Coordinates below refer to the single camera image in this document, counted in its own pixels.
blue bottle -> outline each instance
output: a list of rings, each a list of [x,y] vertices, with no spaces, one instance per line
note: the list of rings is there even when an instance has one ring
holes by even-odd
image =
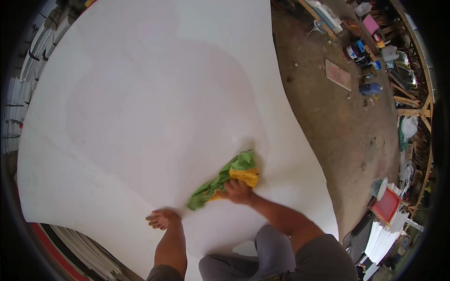
[[[380,86],[380,84],[378,84],[377,82],[360,85],[360,93],[363,95],[376,94],[381,92],[382,89],[383,87]]]

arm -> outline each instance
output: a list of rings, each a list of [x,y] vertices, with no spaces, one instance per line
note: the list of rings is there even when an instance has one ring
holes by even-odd
[[[155,265],[168,265],[176,269],[184,278],[188,260],[186,258],[186,241],[180,217],[172,210],[153,211],[147,217],[150,226],[161,230],[167,229],[155,251]]]
[[[259,197],[242,181],[232,179],[229,183],[224,183],[224,187],[227,192],[221,194],[223,198],[252,207],[275,229],[290,235],[294,253],[307,242],[324,235],[318,226],[301,213]]]

rag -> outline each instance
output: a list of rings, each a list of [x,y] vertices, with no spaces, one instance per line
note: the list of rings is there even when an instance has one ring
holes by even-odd
[[[206,202],[220,199],[218,191],[225,192],[223,183],[231,178],[242,180],[251,188],[255,188],[259,179],[259,169],[253,159],[253,151],[247,150],[231,159],[214,180],[207,181],[191,196],[186,207],[192,211],[202,208]]]

gray shorts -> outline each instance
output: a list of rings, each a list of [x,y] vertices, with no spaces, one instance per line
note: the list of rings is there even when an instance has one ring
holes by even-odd
[[[203,281],[262,280],[293,272],[295,257],[288,236],[273,226],[261,228],[255,237],[258,257],[209,255],[198,264]]]

leg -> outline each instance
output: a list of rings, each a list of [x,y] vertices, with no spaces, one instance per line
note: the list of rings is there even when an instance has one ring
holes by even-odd
[[[261,228],[256,234],[255,247],[259,258],[258,272],[251,280],[260,280],[295,269],[295,257],[287,235],[271,225]]]
[[[153,228],[166,230],[155,251],[155,264],[168,265],[176,269],[184,278],[188,260],[186,257],[186,241],[180,217],[172,210],[157,210],[146,218]]]
[[[208,255],[198,263],[203,281],[247,280],[258,270],[258,263],[224,255]]]

